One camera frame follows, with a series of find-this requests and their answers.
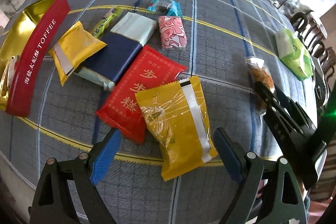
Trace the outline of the green small snack packet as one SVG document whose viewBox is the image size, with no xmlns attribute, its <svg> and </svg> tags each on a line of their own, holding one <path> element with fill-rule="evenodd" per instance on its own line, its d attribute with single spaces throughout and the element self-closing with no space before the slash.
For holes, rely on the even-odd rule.
<svg viewBox="0 0 336 224">
<path fill-rule="evenodd" d="M 95 38 L 100 38 L 109 27 L 113 27 L 121 18 L 123 9 L 120 7 L 111 8 L 94 26 L 91 34 Z"/>
</svg>

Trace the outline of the green tissue pack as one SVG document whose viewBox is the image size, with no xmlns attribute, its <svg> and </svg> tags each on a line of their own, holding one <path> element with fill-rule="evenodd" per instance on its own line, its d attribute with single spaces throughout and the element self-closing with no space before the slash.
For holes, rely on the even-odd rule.
<svg viewBox="0 0 336 224">
<path fill-rule="evenodd" d="M 296 33 L 281 29 L 275 40 L 278 58 L 300 81 L 313 76 L 311 55 Z"/>
</svg>

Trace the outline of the teal candy wrapper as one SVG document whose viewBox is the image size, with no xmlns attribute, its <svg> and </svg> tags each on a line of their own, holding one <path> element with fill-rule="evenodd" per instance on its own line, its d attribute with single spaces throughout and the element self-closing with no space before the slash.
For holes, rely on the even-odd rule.
<svg viewBox="0 0 336 224">
<path fill-rule="evenodd" d="M 147 11 L 156 12 L 157 14 L 165 16 L 183 17 L 180 3 L 173 0 L 151 0 Z"/>
</svg>

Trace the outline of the dark wooden chair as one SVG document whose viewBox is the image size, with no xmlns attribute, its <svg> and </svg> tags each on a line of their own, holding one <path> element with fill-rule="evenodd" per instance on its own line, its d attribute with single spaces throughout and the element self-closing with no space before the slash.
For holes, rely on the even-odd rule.
<svg viewBox="0 0 336 224">
<path fill-rule="evenodd" d="M 317 108 L 322 109 L 331 95 L 329 79 L 335 76 L 335 50 L 325 46 L 327 32 L 323 24 L 313 17 L 313 11 L 297 12 L 290 23 L 313 60 L 316 103 Z"/>
</svg>

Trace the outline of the yellow patterned snack bag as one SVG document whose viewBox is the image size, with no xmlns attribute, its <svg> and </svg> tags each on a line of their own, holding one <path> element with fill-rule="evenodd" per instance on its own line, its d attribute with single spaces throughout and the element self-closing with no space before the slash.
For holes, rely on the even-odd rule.
<svg viewBox="0 0 336 224">
<path fill-rule="evenodd" d="M 148 131 L 160 145 L 164 181 L 218 156 L 198 76 L 138 92 L 135 98 Z"/>
</svg>

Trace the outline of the pink white patterned packet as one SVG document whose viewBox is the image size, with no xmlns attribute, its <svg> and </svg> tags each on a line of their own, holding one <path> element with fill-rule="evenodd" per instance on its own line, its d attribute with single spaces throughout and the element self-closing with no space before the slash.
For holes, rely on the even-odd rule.
<svg viewBox="0 0 336 224">
<path fill-rule="evenodd" d="M 187 37 L 179 16 L 159 16 L 161 44 L 164 49 L 185 48 Z"/>
</svg>

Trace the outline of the clear bag of peanuts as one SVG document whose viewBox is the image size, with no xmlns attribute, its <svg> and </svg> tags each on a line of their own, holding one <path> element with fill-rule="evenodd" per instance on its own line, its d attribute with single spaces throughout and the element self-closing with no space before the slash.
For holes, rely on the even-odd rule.
<svg viewBox="0 0 336 224">
<path fill-rule="evenodd" d="M 18 66 L 19 55 L 12 56 L 6 63 L 5 70 L 1 77 L 1 97 L 5 97 L 10 91 L 11 83 L 13 82 L 14 74 Z"/>
</svg>

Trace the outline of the red gold toffee tin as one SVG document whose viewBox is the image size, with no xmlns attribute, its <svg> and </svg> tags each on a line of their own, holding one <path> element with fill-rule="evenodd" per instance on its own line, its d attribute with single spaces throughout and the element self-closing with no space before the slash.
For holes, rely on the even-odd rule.
<svg viewBox="0 0 336 224">
<path fill-rule="evenodd" d="M 27 6 L 10 27 L 1 45 L 1 77 L 6 63 L 19 55 L 10 91 L 1 97 L 1 110 L 27 117 L 45 54 L 70 6 L 67 0 L 38 0 Z"/>
</svg>

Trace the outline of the navy and mint snack packet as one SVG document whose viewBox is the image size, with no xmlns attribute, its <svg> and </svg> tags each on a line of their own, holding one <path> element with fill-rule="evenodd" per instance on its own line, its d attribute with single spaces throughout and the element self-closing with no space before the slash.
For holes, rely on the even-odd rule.
<svg viewBox="0 0 336 224">
<path fill-rule="evenodd" d="M 155 20 L 128 12 L 102 36 L 106 47 L 86 59 L 75 75 L 112 91 L 156 28 Z"/>
</svg>

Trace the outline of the clear bag brown snacks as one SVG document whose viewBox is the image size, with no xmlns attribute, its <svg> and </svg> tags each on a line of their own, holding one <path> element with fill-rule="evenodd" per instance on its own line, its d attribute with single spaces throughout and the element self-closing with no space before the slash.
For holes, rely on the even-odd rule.
<svg viewBox="0 0 336 224">
<path fill-rule="evenodd" d="M 274 95 L 275 86 L 271 73 L 264 59 L 250 56 L 245 59 L 248 72 L 252 77 L 253 88 L 257 97 L 256 109 L 260 115 L 266 113 L 266 107 L 270 97 Z"/>
</svg>

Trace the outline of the yellow snack bag white stripe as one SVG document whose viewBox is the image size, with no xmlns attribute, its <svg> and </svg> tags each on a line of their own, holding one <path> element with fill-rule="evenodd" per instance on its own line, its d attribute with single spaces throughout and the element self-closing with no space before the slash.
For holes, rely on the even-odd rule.
<svg viewBox="0 0 336 224">
<path fill-rule="evenodd" d="M 54 59 L 61 86 L 64 86 L 81 63 L 106 46 L 107 43 L 86 31 L 80 21 L 69 28 L 49 51 Z"/>
</svg>

